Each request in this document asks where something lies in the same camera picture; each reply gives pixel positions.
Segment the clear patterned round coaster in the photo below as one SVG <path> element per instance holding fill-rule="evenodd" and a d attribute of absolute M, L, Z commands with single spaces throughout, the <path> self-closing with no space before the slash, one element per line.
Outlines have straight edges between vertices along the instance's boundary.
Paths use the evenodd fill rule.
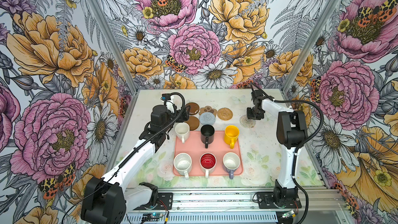
<path fill-rule="evenodd" d="M 240 117 L 239 123 L 242 127 L 247 128 L 247 129 L 254 128 L 256 125 L 256 121 L 249 119 L 246 115 L 243 115 Z"/>

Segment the woven rattan round coaster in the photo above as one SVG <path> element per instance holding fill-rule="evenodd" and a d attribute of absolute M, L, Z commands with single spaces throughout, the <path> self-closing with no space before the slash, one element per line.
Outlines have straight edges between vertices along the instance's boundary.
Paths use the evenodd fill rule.
<path fill-rule="evenodd" d="M 229 108 L 223 107 L 218 110 L 217 116 L 223 121 L 228 121 L 233 118 L 233 112 Z"/>

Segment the dark brown round coaster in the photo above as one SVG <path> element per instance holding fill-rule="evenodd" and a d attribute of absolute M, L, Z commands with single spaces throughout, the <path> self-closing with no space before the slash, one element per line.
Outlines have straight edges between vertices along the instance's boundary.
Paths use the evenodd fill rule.
<path fill-rule="evenodd" d="M 199 105 L 195 102 L 190 102 L 190 103 L 186 104 L 185 108 L 190 116 L 194 116 L 194 115 L 198 114 L 200 111 Z"/>

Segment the grey round felt coaster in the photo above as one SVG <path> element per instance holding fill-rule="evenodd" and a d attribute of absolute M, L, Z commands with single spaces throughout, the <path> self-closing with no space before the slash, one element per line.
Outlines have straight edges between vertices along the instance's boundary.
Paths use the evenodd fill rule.
<path fill-rule="evenodd" d="M 205 112 L 200 115 L 199 121 L 202 125 L 213 125 L 216 122 L 216 116 L 213 113 Z"/>

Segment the brown paw shaped coaster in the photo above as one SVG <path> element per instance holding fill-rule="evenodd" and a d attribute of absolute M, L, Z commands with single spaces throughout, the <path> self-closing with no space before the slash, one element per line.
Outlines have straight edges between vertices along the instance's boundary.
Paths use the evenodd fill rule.
<path fill-rule="evenodd" d="M 217 116 L 217 110 L 211 106 L 201 107 L 199 115 L 202 115 L 204 113 L 212 113 L 215 117 Z"/>

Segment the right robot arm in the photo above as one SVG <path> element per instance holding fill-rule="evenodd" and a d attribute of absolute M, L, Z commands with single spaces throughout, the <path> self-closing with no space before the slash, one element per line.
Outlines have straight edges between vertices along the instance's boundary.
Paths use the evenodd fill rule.
<path fill-rule="evenodd" d="M 254 106 L 247 108 L 248 119 L 262 120 L 265 113 L 277 118 L 276 138 L 283 150 L 272 202 L 278 207 L 284 207 L 298 198 L 299 187 L 295 181 L 295 170 L 301 147 L 308 138 L 305 116 L 302 111 L 278 102 L 261 89 L 252 89 L 251 99 Z"/>

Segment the white mug back left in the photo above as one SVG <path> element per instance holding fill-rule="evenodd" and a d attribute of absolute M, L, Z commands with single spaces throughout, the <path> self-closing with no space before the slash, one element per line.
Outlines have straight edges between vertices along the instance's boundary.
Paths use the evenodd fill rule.
<path fill-rule="evenodd" d="M 179 123 L 175 126 L 175 133 L 181 142 L 185 143 L 190 136 L 190 126 L 185 122 Z"/>

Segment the black mug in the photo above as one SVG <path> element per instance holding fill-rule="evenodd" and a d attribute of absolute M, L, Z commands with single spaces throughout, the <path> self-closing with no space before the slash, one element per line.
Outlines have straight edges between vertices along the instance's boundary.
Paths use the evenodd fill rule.
<path fill-rule="evenodd" d="M 213 143 L 215 137 L 215 129 L 212 125 L 206 124 L 201 127 L 201 142 L 207 149 Z"/>

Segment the white mug front left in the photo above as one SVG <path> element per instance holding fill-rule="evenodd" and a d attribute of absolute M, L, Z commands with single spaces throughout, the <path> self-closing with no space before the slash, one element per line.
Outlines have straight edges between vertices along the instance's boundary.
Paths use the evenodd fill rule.
<path fill-rule="evenodd" d="M 185 180 L 189 179 L 189 173 L 192 170 L 192 158 L 187 153 L 179 153 L 173 161 L 174 168 L 179 175 L 183 176 Z"/>

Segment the white lavender mug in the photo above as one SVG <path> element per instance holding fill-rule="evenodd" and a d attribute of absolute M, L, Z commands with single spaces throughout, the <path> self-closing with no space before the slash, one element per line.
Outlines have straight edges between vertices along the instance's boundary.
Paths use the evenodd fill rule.
<path fill-rule="evenodd" d="M 223 157 L 223 167 L 229 179 L 234 179 L 234 173 L 240 166 L 240 158 L 236 153 L 228 152 Z"/>

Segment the red inside mug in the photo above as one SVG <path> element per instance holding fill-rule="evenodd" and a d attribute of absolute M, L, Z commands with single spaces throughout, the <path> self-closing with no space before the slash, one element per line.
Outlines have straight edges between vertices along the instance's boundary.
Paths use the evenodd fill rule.
<path fill-rule="evenodd" d="M 200 157 L 201 170 L 205 174 L 205 178 L 209 178 L 210 174 L 215 170 L 217 158 L 212 153 L 205 153 Z"/>

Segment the left circuit board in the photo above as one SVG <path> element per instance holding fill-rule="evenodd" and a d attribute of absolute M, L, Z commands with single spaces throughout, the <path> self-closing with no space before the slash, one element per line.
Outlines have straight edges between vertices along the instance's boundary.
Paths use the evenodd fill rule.
<path fill-rule="evenodd" d="M 160 213 L 144 214 L 141 218 L 141 224 L 144 224 L 145 222 L 158 222 L 165 216 L 166 216 L 165 214 L 160 214 Z"/>

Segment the right circuit board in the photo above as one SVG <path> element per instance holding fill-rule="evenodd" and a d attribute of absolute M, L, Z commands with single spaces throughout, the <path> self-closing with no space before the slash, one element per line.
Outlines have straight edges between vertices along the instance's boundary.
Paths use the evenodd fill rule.
<path fill-rule="evenodd" d="M 285 212 L 281 215 L 281 218 L 294 218 L 295 217 L 295 211 L 290 210 L 288 212 Z"/>

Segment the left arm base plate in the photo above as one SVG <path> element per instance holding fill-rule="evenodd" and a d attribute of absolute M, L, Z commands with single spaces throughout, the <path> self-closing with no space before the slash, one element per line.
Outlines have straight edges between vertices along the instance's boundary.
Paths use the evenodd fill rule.
<path fill-rule="evenodd" d="M 171 193 L 171 192 L 158 193 L 158 202 L 155 203 L 155 205 L 147 205 L 147 206 L 142 205 L 140 207 L 137 207 L 135 209 L 135 211 L 138 211 L 138 210 L 140 210 L 140 211 L 141 210 L 148 210 L 148 211 L 165 210 L 164 206 L 161 203 L 159 203 L 159 201 L 162 201 L 165 204 L 166 209 L 168 211 L 170 211 L 172 209 L 172 206 L 173 206 L 173 196 L 174 196 L 174 194 Z"/>

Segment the aluminium front rail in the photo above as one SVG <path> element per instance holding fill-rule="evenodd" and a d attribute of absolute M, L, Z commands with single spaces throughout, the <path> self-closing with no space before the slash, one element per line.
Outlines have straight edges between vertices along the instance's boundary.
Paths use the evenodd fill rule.
<path fill-rule="evenodd" d="M 329 189 L 307 189 L 307 196 L 302 192 L 298 193 L 298 198 L 302 204 L 301 209 L 260 209 L 255 202 L 255 194 L 260 191 L 270 191 L 266 188 L 238 189 L 238 188 L 219 188 L 219 189 L 178 189 L 178 190 L 158 190 L 161 192 L 171 192 L 173 196 L 173 206 L 170 212 L 238 212 L 238 211 L 277 211 L 286 212 L 288 210 L 298 210 L 302 215 L 308 211 L 344 211 L 346 203 L 337 190 Z"/>

